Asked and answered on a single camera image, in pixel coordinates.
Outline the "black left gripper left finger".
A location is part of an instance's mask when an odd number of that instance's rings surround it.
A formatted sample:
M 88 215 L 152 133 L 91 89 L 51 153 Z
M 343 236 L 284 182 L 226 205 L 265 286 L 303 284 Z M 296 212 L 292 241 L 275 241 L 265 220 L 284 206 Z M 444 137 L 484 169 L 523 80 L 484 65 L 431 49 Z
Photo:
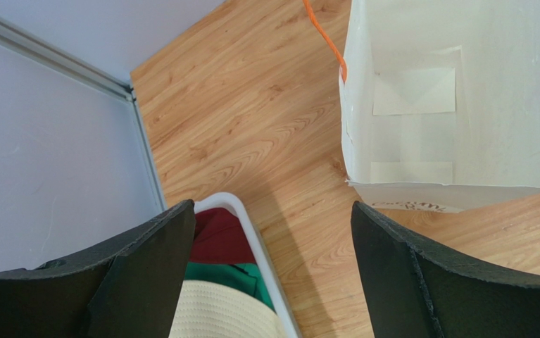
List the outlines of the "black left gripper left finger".
M 38 268 L 0 272 L 0 337 L 167 337 L 194 202 Z

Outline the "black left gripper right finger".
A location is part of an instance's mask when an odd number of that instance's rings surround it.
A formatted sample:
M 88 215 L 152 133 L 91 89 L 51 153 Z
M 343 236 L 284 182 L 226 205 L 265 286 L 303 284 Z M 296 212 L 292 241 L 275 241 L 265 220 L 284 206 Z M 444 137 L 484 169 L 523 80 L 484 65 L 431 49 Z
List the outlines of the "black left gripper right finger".
M 456 251 L 360 201 L 351 231 L 376 337 L 540 337 L 540 275 Z

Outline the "white paper takeout bag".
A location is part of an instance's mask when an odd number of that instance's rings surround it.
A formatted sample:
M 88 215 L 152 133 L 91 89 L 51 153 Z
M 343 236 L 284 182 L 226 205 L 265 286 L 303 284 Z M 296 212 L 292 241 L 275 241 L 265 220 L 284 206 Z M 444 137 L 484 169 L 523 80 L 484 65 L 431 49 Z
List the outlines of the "white paper takeout bag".
M 540 192 L 540 1 L 353 1 L 337 59 L 366 204 L 452 213 Z

